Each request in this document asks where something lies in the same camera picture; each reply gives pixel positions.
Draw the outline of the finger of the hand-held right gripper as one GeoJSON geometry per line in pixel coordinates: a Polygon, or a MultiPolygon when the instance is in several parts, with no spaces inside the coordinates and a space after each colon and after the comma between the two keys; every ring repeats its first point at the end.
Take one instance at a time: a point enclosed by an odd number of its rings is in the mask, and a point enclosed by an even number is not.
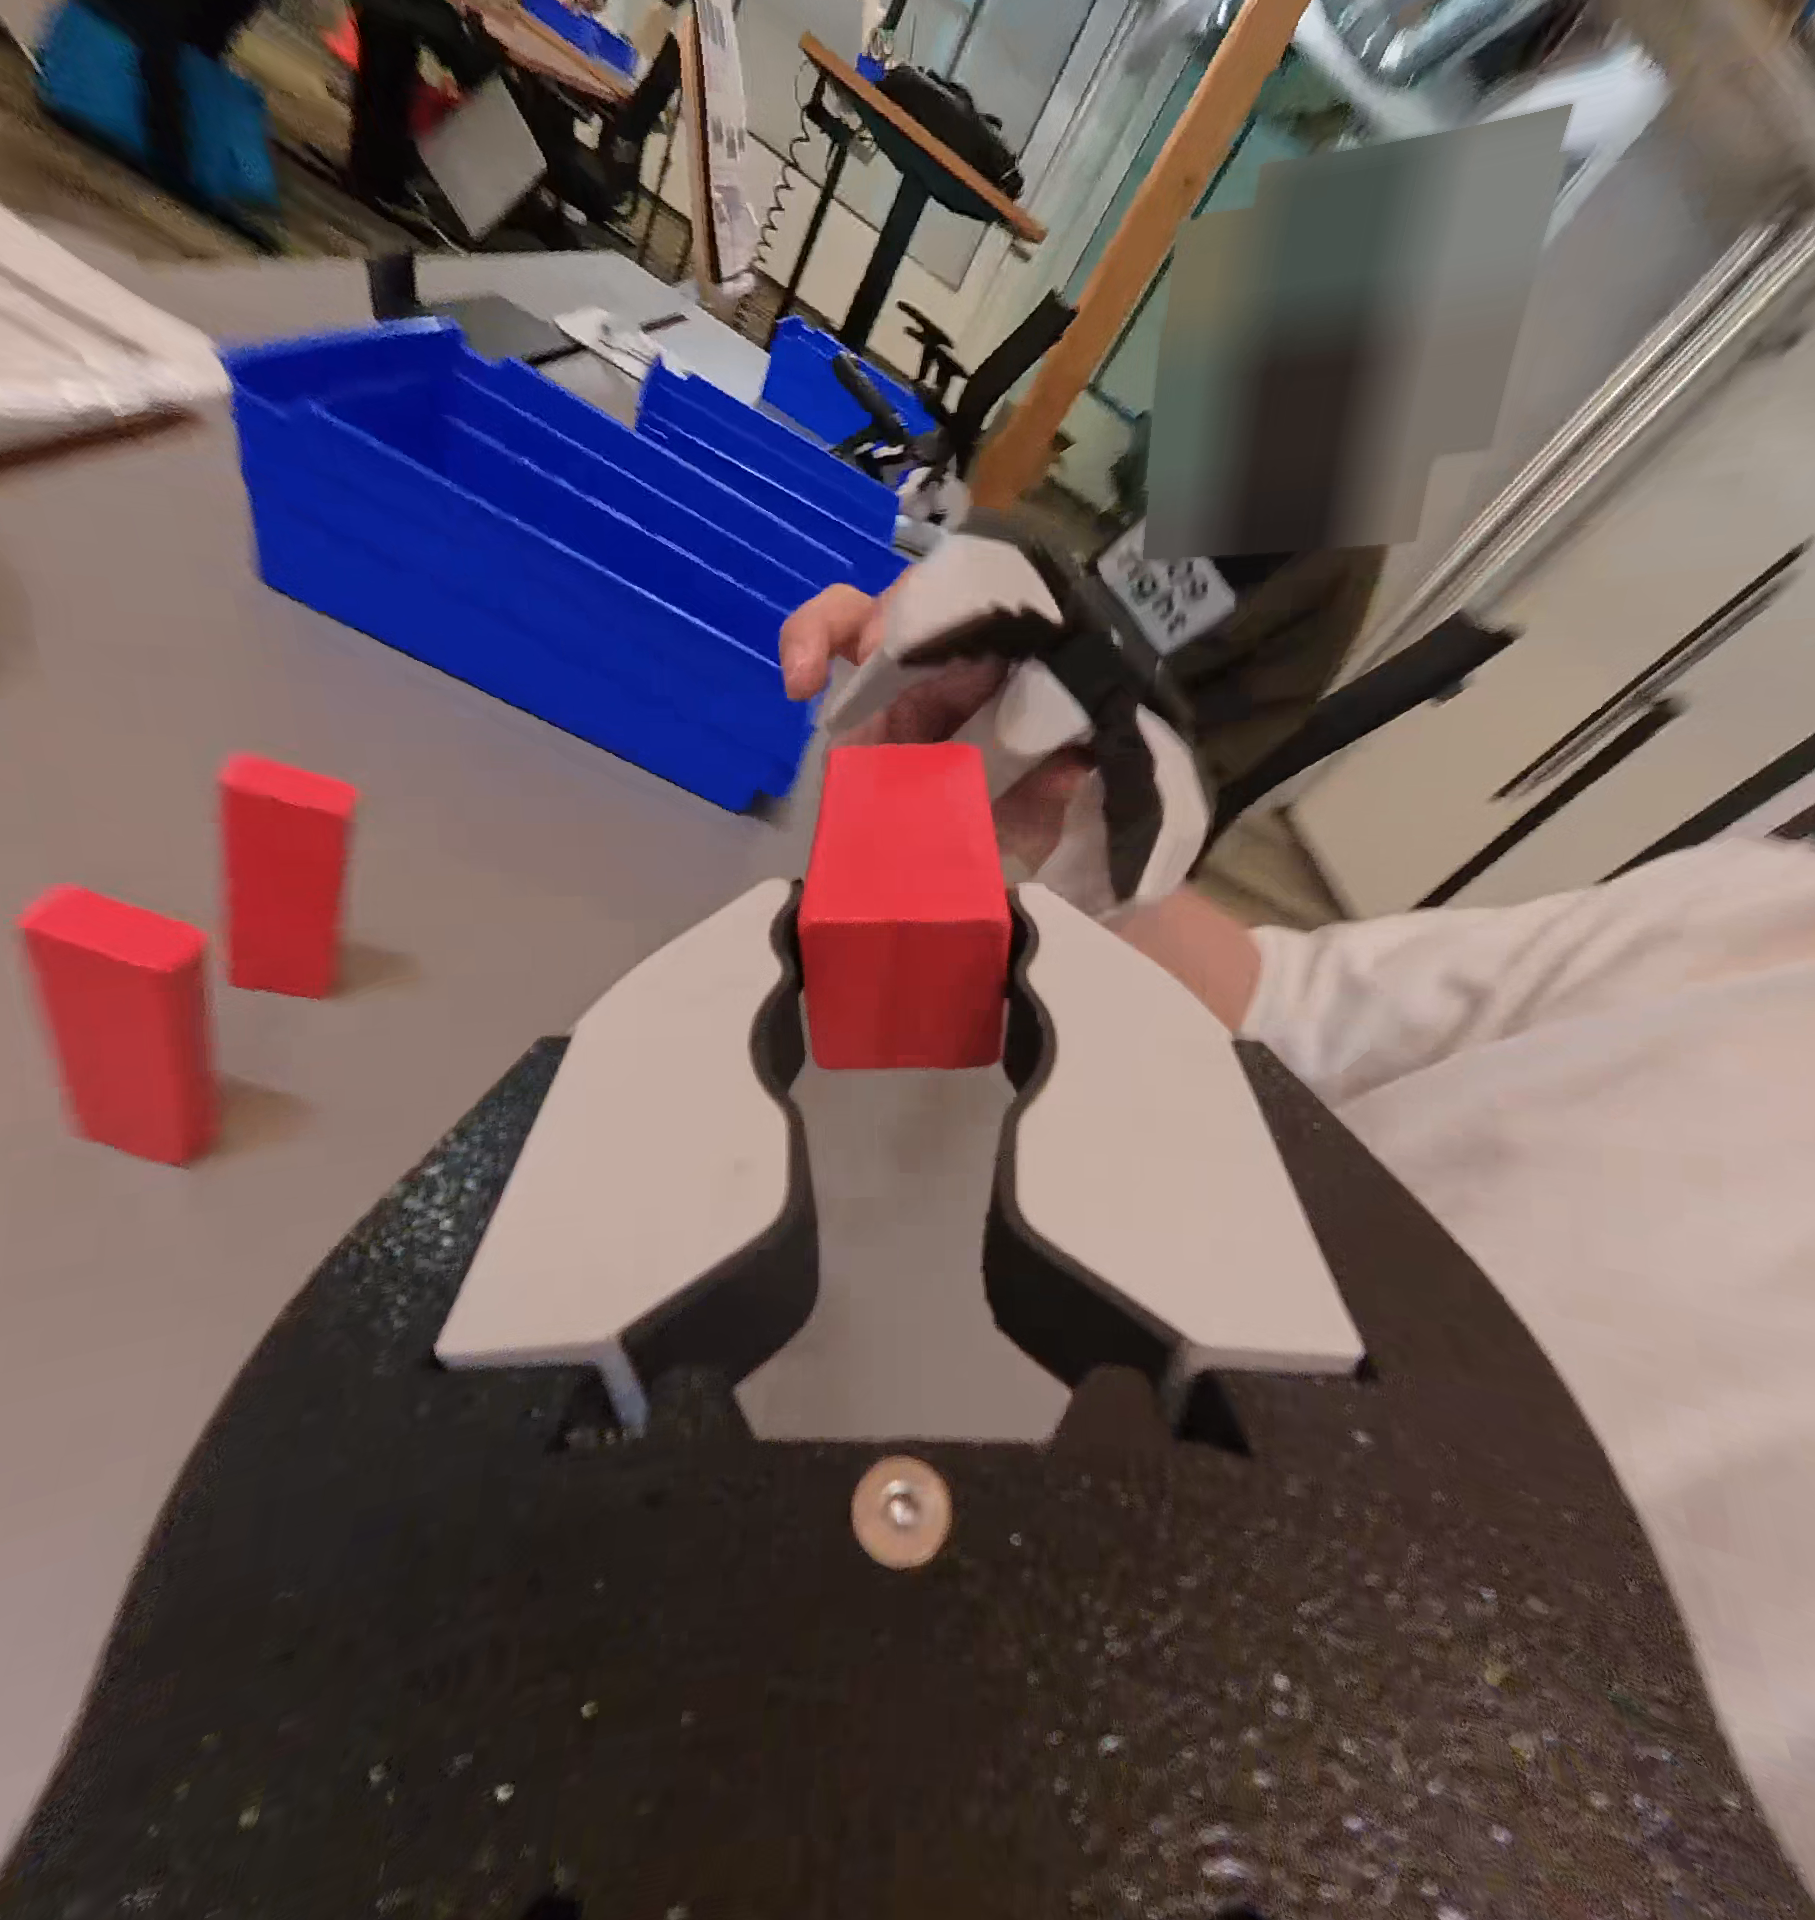
{"type": "Polygon", "coordinates": [[[954,737],[1063,627],[1017,544],[954,534],[876,596],[822,591],[822,735],[954,737]]]}
{"type": "Polygon", "coordinates": [[[1087,912],[1103,923],[1175,894],[1210,836],[1210,781],[1191,732],[1134,704],[1094,728],[1098,853],[1087,912]]]}

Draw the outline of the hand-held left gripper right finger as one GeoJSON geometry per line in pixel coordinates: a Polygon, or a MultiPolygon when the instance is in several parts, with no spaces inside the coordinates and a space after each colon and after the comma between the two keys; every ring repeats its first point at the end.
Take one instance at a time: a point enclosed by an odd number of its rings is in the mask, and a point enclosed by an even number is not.
{"type": "Polygon", "coordinates": [[[986,1218],[997,1329],[1063,1386],[1354,1379],[1367,1348],[1242,1066],[1187,985],[1039,884],[1011,892],[986,1218]]]}

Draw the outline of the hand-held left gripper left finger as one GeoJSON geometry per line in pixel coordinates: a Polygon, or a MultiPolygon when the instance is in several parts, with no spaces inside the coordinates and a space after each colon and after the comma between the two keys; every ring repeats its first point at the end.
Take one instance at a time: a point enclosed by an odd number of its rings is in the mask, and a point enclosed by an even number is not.
{"type": "Polygon", "coordinates": [[[644,1427],[685,1368],[739,1386],[819,1297],[798,884],[761,881],[571,1028],[435,1359],[589,1368],[644,1427]]]}

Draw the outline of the red arch block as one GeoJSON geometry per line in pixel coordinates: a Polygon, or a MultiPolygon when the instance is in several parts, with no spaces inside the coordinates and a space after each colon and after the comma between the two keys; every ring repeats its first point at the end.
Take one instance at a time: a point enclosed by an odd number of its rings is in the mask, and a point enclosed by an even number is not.
{"type": "Polygon", "coordinates": [[[1013,917],[986,761],[968,743],[838,745],[798,895],[805,1017],[825,1070],[1002,1056],[1013,917]]]}

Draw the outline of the blue plastic bin with tag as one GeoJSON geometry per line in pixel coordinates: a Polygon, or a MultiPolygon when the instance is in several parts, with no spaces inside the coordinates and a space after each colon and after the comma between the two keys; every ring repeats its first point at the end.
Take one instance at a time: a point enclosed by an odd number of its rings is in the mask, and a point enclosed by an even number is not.
{"type": "Polygon", "coordinates": [[[777,634],[905,553],[810,538],[448,320],[225,349],[263,581],[715,803],[797,781],[777,634]]]}

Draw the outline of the red wooden plank block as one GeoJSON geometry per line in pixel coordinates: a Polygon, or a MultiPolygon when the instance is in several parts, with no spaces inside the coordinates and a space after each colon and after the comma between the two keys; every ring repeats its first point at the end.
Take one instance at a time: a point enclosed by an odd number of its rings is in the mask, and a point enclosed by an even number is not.
{"type": "Polygon", "coordinates": [[[328,996],[343,965],[343,899],[359,787],[259,753],[220,771],[229,981],[328,996]]]}
{"type": "Polygon", "coordinates": [[[217,1091],[198,924],[85,885],[54,885],[18,919],[81,1139],[163,1166],[216,1143],[217,1091]]]}

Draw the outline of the person's right hand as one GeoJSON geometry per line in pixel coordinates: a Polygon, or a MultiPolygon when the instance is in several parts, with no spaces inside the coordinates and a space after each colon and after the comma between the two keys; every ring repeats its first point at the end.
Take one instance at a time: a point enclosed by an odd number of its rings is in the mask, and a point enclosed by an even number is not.
{"type": "MultiPolygon", "coordinates": [[[[886,653],[895,601],[910,591],[914,565],[879,596],[850,583],[832,583],[805,601],[781,627],[777,664],[790,701],[818,701],[832,669],[844,661],[860,670],[886,653]]],[[[973,715],[998,697],[1006,661],[954,657],[910,669],[903,683],[870,715],[828,724],[828,745],[937,745],[968,728],[973,715]]],[[[993,819],[1006,875],[1038,875],[1060,841],[1069,803],[1091,766],[1087,753],[1060,748],[993,800],[993,819]]]]}

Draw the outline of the black mesh office chair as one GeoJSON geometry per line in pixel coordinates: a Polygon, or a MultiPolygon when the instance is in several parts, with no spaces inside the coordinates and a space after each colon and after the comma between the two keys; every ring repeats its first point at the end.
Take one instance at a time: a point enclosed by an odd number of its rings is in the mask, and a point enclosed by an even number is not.
{"type": "Polygon", "coordinates": [[[844,394],[864,411],[859,430],[829,448],[832,456],[895,491],[908,481],[968,480],[993,408],[1063,340],[1077,306],[1057,293],[1045,293],[973,369],[954,356],[954,342],[942,323],[905,299],[899,311],[910,319],[910,340],[920,347],[914,394],[930,420],[920,433],[910,430],[899,407],[854,349],[840,349],[829,364],[844,394]]]}

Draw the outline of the wooden standing desk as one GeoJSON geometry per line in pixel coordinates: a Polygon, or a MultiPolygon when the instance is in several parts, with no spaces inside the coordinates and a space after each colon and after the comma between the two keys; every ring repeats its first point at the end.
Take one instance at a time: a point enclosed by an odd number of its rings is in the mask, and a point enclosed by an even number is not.
{"type": "Polygon", "coordinates": [[[847,349],[870,347],[871,328],[930,204],[963,213],[978,224],[998,228],[1022,248],[1034,248],[1048,237],[1048,228],[1019,200],[1010,196],[949,141],[908,113],[855,62],[836,55],[811,30],[798,36],[798,55],[814,69],[814,87],[802,116],[822,108],[829,92],[840,92],[850,101],[859,130],[873,136],[899,180],[846,319],[832,328],[847,349]]]}

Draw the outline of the black pouch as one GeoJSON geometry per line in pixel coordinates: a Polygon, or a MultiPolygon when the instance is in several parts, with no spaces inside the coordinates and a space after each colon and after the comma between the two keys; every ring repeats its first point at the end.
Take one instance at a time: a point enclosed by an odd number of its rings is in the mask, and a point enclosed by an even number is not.
{"type": "Polygon", "coordinates": [[[978,106],[965,83],[914,64],[892,64],[879,77],[879,92],[895,101],[933,140],[975,169],[993,189],[1011,200],[1025,192],[1025,178],[997,113],[978,106]]]}

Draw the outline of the white cabinet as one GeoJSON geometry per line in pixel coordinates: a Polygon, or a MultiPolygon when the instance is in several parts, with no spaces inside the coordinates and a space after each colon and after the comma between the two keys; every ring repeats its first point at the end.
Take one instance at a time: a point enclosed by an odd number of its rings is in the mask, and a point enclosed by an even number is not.
{"type": "Polygon", "coordinates": [[[1489,553],[1475,614],[1514,644],[1290,806],[1354,917],[1584,885],[1815,771],[1815,222],[1489,553]]]}

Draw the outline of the white easel board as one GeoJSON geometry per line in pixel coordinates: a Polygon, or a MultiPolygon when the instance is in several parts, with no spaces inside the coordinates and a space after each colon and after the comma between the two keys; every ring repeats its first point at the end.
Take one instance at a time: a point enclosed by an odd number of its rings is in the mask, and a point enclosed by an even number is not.
{"type": "Polygon", "coordinates": [[[737,8],[689,2],[676,36],[696,280],[705,298],[737,302],[752,288],[761,224],[748,193],[748,86],[737,8]]]}

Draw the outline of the laminated paper sheet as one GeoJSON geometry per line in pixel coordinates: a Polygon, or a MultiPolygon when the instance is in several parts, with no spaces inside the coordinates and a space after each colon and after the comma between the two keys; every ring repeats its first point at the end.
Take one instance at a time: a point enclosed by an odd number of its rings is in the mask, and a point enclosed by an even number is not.
{"type": "Polygon", "coordinates": [[[223,407],[229,372],[198,325],[0,202],[0,464],[223,407]]]}

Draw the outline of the wooden post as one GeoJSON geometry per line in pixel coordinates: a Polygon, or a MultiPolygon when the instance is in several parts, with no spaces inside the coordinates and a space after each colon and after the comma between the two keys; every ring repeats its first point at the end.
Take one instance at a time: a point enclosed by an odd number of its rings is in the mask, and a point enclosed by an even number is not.
{"type": "Polygon", "coordinates": [[[1117,331],[1146,298],[1182,222],[1225,169],[1255,99],[1284,56],[1304,2],[1245,2],[1185,103],[1134,202],[1094,258],[1074,320],[1039,359],[1002,426],[978,448],[969,491],[991,513],[1039,485],[1052,439],[1117,331]]]}

